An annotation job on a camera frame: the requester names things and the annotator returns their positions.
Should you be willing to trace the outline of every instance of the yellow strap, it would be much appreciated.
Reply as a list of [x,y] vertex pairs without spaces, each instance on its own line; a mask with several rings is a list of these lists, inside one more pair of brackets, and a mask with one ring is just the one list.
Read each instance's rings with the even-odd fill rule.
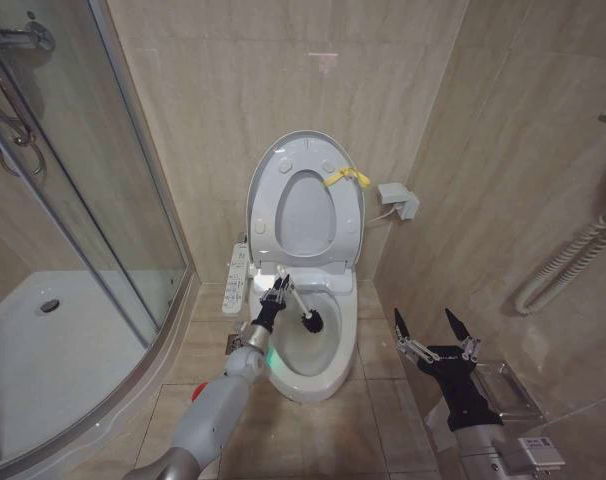
[[352,167],[340,168],[337,173],[335,173],[331,177],[326,178],[323,181],[323,185],[329,187],[330,185],[334,185],[343,177],[356,178],[361,188],[366,188],[370,186],[370,179],[363,175],[361,172],[359,172],[356,168]]

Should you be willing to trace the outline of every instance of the white toilet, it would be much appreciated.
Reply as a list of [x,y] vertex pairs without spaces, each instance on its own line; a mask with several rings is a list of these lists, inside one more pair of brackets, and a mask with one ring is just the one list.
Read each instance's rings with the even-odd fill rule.
[[308,308],[324,321],[321,332],[308,332],[293,298],[276,317],[268,375],[297,402],[332,396],[350,371],[356,346],[354,268],[363,238],[363,194],[354,178],[323,184],[341,168],[354,165],[332,138],[293,132],[268,149],[248,192],[252,318],[274,283],[277,265],[283,265]]

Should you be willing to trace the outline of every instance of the toilet brush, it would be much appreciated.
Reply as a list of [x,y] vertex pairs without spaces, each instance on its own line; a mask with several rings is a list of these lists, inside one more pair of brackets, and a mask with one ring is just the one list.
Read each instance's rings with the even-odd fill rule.
[[314,309],[307,308],[303,302],[303,299],[299,295],[299,292],[296,291],[290,274],[287,273],[287,271],[281,265],[277,267],[277,271],[279,276],[283,279],[283,283],[286,285],[282,288],[286,288],[292,293],[292,296],[299,304],[299,307],[301,307],[301,310],[303,310],[303,316],[301,317],[303,326],[305,326],[309,332],[319,333],[321,330],[323,330],[323,319],[321,318],[321,314]]

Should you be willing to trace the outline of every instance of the power plug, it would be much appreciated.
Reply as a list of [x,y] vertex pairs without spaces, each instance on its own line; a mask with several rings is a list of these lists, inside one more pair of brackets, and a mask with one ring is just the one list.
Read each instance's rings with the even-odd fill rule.
[[379,198],[383,205],[394,204],[394,210],[401,220],[410,220],[414,218],[419,209],[418,197],[410,192],[402,183],[383,183],[378,185]]

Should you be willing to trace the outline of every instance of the glass shower door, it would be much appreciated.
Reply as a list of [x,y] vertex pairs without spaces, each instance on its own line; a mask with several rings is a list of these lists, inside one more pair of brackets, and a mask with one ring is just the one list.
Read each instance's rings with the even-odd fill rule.
[[31,34],[0,33],[0,65],[118,259],[101,275],[124,273],[160,327],[187,261],[88,3],[0,0],[1,29]]
[[[5,130],[0,125],[0,134]],[[3,154],[12,171],[38,165],[24,150],[13,149],[15,156],[26,153],[18,164],[8,150]],[[97,281],[88,263],[108,271],[118,263],[63,172],[50,162],[47,178],[44,173],[37,174],[46,184],[41,199],[58,202],[57,216],[74,223],[81,249],[26,176],[0,164],[0,468],[83,419],[133,371],[157,335],[132,291]]]

